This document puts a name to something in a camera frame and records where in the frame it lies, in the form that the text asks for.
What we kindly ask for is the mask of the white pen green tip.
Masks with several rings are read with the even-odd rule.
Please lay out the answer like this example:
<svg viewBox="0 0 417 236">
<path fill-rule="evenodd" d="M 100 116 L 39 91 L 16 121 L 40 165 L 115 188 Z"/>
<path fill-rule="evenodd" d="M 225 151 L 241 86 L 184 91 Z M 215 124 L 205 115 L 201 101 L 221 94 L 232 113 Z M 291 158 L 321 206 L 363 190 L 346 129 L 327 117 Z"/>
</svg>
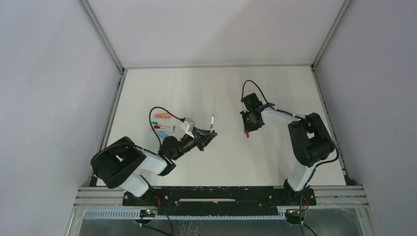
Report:
<svg viewBox="0 0 417 236">
<path fill-rule="evenodd" d="M 213 132 L 213 124 L 214 124 L 214 114 L 211 115 L 211 120 L 210 120 L 210 132 Z"/>
</svg>

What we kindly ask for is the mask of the blue translucent highlighter pen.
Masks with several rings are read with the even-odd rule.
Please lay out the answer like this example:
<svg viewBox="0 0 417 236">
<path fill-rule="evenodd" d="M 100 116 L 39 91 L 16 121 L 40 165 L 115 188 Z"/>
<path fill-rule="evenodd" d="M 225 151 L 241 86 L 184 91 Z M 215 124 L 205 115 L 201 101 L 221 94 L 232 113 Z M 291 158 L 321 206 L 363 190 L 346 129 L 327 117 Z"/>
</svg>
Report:
<svg viewBox="0 0 417 236">
<path fill-rule="evenodd" d="M 161 130 L 157 131 L 157 135 L 161 139 L 165 139 L 165 138 L 167 138 L 169 136 L 167 133 L 165 133 L 165 132 L 163 132 Z"/>
</svg>

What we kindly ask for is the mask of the orange translucent highlighter pen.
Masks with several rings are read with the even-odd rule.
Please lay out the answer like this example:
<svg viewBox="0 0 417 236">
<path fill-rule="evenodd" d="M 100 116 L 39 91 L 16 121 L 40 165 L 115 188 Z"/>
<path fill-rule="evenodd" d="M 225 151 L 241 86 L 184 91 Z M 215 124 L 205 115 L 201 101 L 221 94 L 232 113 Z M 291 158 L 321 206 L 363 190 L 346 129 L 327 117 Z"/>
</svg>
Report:
<svg viewBox="0 0 417 236">
<path fill-rule="evenodd" d="M 172 115 L 169 113 L 157 113 L 157 114 L 154 114 L 154 117 L 155 118 L 171 118 Z"/>
</svg>

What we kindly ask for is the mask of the thin white red pen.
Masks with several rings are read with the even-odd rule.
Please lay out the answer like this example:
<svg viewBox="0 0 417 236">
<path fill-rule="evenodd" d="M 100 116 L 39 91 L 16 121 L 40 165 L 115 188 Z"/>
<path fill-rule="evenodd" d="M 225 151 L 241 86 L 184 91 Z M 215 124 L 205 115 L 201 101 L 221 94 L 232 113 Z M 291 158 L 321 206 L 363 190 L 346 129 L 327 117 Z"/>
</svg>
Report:
<svg viewBox="0 0 417 236">
<path fill-rule="evenodd" d="M 160 126 L 160 125 L 154 125 L 154 129 L 164 129 L 164 130 L 175 130 L 174 126 Z"/>
</svg>

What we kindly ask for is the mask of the white marker green end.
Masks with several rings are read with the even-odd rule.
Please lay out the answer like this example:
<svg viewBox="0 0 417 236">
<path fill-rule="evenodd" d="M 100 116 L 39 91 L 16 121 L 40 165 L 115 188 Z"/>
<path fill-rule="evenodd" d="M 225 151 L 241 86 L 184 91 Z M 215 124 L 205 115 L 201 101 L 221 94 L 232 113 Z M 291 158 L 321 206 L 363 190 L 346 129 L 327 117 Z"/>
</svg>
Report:
<svg viewBox="0 0 417 236">
<path fill-rule="evenodd" d="M 175 125 L 168 124 L 168 123 L 163 123 L 163 122 L 158 122 L 158 121 L 151 121 L 151 124 L 156 125 L 156 126 L 160 126 L 160 127 L 171 127 L 171 128 L 175 127 Z"/>
</svg>

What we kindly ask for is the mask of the white pen orange tip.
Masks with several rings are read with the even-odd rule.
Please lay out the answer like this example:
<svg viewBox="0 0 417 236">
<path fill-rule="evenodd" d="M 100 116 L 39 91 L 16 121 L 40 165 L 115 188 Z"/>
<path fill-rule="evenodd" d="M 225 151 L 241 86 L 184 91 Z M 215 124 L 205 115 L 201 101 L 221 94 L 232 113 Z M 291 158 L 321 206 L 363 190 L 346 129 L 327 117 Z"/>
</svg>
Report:
<svg viewBox="0 0 417 236">
<path fill-rule="evenodd" d="M 153 128 L 156 132 L 162 131 L 162 132 L 175 132 L 175 129 L 166 129 L 166 128 Z"/>
</svg>

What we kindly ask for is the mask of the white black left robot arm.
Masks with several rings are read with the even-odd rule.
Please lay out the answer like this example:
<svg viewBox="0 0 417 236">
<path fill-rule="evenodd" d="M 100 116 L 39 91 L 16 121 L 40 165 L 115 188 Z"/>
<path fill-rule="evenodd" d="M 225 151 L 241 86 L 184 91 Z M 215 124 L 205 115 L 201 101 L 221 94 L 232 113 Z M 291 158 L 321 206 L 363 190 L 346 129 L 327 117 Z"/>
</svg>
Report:
<svg viewBox="0 0 417 236">
<path fill-rule="evenodd" d="M 90 165 L 109 189 L 120 188 L 140 198 L 151 192 L 152 187 L 144 177 L 135 173 L 137 169 L 166 176 L 176 167 L 176 160 L 193 148 L 204 151 L 216 136 L 215 131 L 194 128 L 191 135 L 185 134 L 181 139 L 166 137 L 157 153 L 124 136 L 94 155 Z"/>
</svg>

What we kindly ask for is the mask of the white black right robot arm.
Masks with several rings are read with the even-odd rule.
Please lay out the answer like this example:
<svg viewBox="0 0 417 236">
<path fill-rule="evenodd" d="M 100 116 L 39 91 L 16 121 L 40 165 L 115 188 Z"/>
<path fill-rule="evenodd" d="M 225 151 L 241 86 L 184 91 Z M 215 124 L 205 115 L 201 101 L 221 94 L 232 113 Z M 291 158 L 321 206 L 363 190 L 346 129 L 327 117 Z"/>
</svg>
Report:
<svg viewBox="0 0 417 236">
<path fill-rule="evenodd" d="M 339 159 L 340 152 L 319 114 L 301 116 L 283 111 L 273 103 L 262 103 L 255 93 L 242 97 L 241 101 L 245 106 L 241 115 L 246 135 L 264 125 L 287 124 L 296 158 L 290 176 L 284 181 L 285 189 L 291 193 L 305 191 L 319 166 Z"/>
</svg>

